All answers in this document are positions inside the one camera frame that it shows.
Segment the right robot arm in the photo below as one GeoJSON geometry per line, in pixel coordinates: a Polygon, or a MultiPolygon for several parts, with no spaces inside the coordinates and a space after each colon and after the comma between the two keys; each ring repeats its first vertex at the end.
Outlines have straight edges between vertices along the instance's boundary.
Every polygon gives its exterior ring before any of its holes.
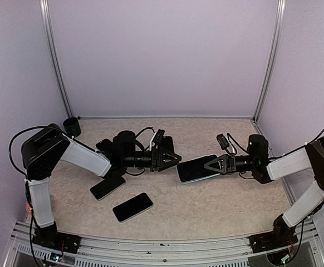
{"type": "Polygon", "coordinates": [[[207,162],[204,167],[223,176],[250,172],[260,184],[287,178],[307,178],[308,188],[275,219],[275,230],[268,235],[269,243],[280,247],[290,238],[290,229],[316,213],[324,202],[324,136],[277,159],[270,158],[268,152],[268,140],[262,135],[253,134],[248,138],[245,155],[224,154],[207,162]]]}

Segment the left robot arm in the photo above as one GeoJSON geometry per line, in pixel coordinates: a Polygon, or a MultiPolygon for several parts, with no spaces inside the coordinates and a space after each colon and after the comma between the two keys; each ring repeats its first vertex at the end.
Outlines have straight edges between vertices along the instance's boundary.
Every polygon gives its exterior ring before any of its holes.
{"type": "Polygon", "coordinates": [[[50,196],[50,177],[59,165],[83,169],[102,180],[91,188],[97,200],[105,198],[125,183],[128,168],[162,172],[176,166],[181,156],[174,151],[173,139],[157,130],[148,148],[130,130],[104,139],[93,149],[51,124],[25,141],[21,147],[28,198],[39,236],[49,247],[57,247],[62,236],[56,231],[50,196]]]}

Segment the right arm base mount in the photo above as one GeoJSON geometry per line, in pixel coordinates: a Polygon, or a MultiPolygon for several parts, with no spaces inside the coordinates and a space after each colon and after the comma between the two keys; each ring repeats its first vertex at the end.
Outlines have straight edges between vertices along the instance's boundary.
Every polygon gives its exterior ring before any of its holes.
{"type": "Polygon", "coordinates": [[[273,230],[261,234],[254,234],[249,237],[253,253],[260,253],[268,250],[282,248],[297,243],[295,226],[289,227],[284,221],[283,215],[273,222],[273,230]]]}

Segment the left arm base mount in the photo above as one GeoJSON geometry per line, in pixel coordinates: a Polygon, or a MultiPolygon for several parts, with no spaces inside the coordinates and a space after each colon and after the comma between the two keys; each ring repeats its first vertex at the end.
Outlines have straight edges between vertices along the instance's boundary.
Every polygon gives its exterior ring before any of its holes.
{"type": "Polygon", "coordinates": [[[59,250],[63,253],[77,254],[81,237],[59,232],[56,224],[53,224],[45,228],[36,226],[32,241],[34,244],[45,248],[59,250]]]}

